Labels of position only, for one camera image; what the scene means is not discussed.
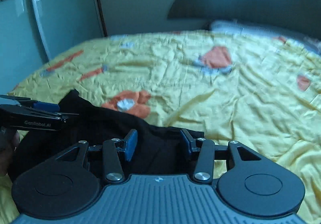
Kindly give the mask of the left human hand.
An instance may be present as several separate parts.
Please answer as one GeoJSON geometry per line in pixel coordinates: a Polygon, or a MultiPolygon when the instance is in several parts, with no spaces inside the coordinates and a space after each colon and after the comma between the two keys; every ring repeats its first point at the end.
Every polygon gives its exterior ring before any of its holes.
{"type": "Polygon", "coordinates": [[[10,142],[6,143],[5,149],[1,149],[0,155],[0,175],[5,176],[8,171],[8,165],[16,147],[20,143],[20,134],[18,132],[12,137],[10,142]]]}

